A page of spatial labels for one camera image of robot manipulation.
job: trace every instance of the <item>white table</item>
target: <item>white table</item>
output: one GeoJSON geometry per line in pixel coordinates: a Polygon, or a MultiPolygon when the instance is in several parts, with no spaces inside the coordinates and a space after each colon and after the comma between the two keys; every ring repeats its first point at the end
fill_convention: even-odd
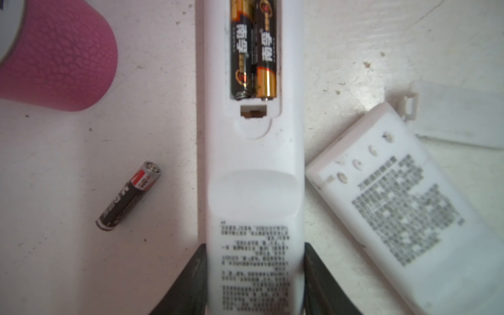
{"type": "MultiPolygon", "coordinates": [[[[72,113],[0,101],[1,314],[147,314],[204,241],[204,1],[89,2],[119,48],[103,99],[72,113]],[[164,171],[158,183],[118,228],[99,230],[147,159],[164,171]]],[[[502,0],[306,1],[306,161],[412,80],[502,92],[503,17],[502,0]]],[[[425,144],[504,236],[504,152],[425,144]]],[[[411,314],[309,184],[305,221],[365,315],[411,314]]]]}

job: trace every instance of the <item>pink crackle-textured object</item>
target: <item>pink crackle-textured object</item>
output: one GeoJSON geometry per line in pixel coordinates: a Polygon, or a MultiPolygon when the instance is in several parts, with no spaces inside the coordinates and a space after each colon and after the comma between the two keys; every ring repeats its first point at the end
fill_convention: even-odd
{"type": "Polygon", "coordinates": [[[84,0],[26,0],[16,42],[0,65],[0,98],[81,110],[107,91],[117,45],[84,0]]]}

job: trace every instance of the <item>battery compartment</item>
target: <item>battery compartment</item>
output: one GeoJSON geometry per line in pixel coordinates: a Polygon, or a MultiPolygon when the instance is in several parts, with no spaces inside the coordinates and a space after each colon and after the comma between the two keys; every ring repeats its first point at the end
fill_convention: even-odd
{"type": "Polygon", "coordinates": [[[231,93],[231,0],[224,0],[228,2],[226,6],[226,19],[225,21],[225,45],[226,45],[226,67],[225,67],[225,80],[224,85],[226,89],[226,116],[235,120],[235,126],[249,139],[258,139],[264,136],[271,125],[273,118],[276,118],[281,113],[282,103],[282,0],[270,0],[275,8],[276,17],[276,92],[277,96],[273,99],[263,100],[261,98],[252,97],[244,98],[241,100],[234,99],[231,93]]]}

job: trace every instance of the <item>loose battery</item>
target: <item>loose battery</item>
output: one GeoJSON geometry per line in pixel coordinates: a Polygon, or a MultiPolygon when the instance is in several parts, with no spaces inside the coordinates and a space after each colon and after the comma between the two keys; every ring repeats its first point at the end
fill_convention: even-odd
{"type": "Polygon", "coordinates": [[[161,169],[153,162],[146,161],[135,175],[124,185],[107,209],[96,220],[96,225],[105,231],[113,230],[144,194],[154,185],[161,169]]]}
{"type": "Polygon", "coordinates": [[[273,1],[255,1],[255,39],[257,69],[256,97],[263,100],[277,97],[276,13],[273,1]]]}
{"type": "Polygon", "coordinates": [[[231,95],[240,100],[254,93],[253,0],[231,0],[231,95]]]}

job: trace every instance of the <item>black and gold battery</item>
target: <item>black and gold battery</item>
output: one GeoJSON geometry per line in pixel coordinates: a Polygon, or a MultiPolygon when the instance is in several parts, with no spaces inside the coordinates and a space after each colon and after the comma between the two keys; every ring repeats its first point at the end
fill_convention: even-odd
{"type": "Polygon", "coordinates": [[[124,185],[119,194],[96,220],[96,225],[105,231],[113,230],[154,185],[160,175],[161,169],[159,166],[150,161],[144,162],[142,167],[124,185]]]}
{"type": "Polygon", "coordinates": [[[256,97],[263,100],[277,97],[276,12],[273,0],[255,0],[256,97]]]}
{"type": "Polygon", "coordinates": [[[254,93],[253,0],[231,0],[231,95],[237,99],[254,93]]]}

